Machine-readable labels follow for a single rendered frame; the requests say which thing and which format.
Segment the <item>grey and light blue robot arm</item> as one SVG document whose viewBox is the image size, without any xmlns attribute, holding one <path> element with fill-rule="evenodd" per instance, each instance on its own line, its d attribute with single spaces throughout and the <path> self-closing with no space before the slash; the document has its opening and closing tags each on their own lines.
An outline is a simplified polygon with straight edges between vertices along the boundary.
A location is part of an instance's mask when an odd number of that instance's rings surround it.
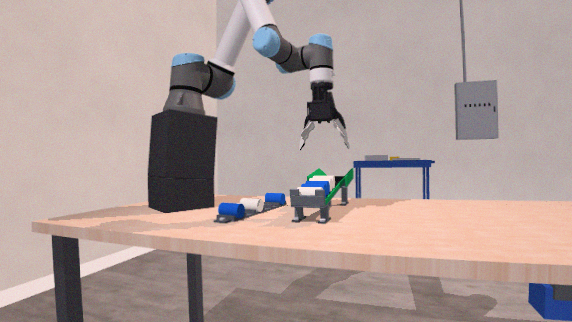
<svg viewBox="0 0 572 322">
<path fill-rule="evenodd" d="M 315 34 L 309 38 L 309 45 L 296 48 L 280 34 L 268 7 L 273 1 L 238 0 L 208 65 L 199 54 L 175 55 L 172 59 L 169 96 L 163 111 L 174 109 L 205 114 L 202 94 L 214 99 L 229 97 L 236 86 L 234 64 L 250 28 L 254 33 L 254 49 L 276 62 L 281 73 L 310 69 L 310 84 L 321 81 L 333 83 L 332 38 L 327 34 Z"/>
</svg>

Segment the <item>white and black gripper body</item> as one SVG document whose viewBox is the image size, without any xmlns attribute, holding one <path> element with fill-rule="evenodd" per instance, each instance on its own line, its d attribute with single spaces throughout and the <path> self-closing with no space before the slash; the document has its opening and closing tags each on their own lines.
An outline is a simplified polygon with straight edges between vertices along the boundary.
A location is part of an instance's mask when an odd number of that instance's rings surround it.
<svg viewBox="0 0 572 322">
<path fill-rule="evenodd" d="M 326 87 L 328 86 L 328 87 Z M 327 121 L 330 123 L 334 118 L 334 103 L 328 100 L 328 90 L 333 89 L 333 83 L 321 81 L 319 83 L 312 82 L 312 102 L 307 102 L 307 108 L 309 108 L 309 115 L 307 113 L 307 119 L 312 121 L 318 121 L 320 124 L 322 121 Z M 319 88 L 322 88 L 321 90 Z M 325 88 L 326 88 L 326 100 L 327 103 L 323 103 L 325 100 Z M 320 100 L 324 99 L 324 100 Z M 313 104 L 311 104 L 313 103 Z M 332 107 L 332 117 L 331 117 L 331 107 Z"/>
</svg>

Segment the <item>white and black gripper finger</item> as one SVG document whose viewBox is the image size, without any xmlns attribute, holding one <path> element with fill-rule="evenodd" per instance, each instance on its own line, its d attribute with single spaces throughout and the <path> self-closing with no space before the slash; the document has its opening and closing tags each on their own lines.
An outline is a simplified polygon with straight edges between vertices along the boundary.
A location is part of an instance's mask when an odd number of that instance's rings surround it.
<svg viewBox="0 0 572 322">
<path fill-rule="evenodd" d="M 349 139 L 348 139 L 348 135 L 347 135 L 347 131 L 346 131 L 346 126 L 344 123 L 344 119 L 342 117 L 342 115 L 337 111 L 337 109 L 334 109 L 334 120 L 333 121 L 333 126 L 337 129 L 338 126 L 338 131 L 340 132 L 340 136 L 343 137 L 344 139 L 344 143 L 345 145 L 348 147 L 348 149 L 350 149 L 350 145 L 349 145 Z M 336 123 L 336 125 L 334 124 Z M 339 130 L 340 129 L 340 130 Z M 341 134 L 341 132 L 343 134 Z"/>
<path fill-rule="evenodd" d="M 310 125 L 309 125 L 310 123 Z M 309 126 L 308 126 L 309 125 Z M 307 127 L 308 126 L 308 127 Z M 306 130 L 304 130 L 306 128 Z M 305 145 L 305 141 L 306 139 L 309 137 L 309 133 L 315 128 L 314 125 L 314 121 L 312 120 L 308 120 L 307 117 L 305 119 L 305 123 L 304 123 L 304 129 L 301 132 L 301 140 L 300 140 L 300 145 L 299 145 L 299 150 L 301 150 L 303 148 L 303 146 Z"/>
</svg>

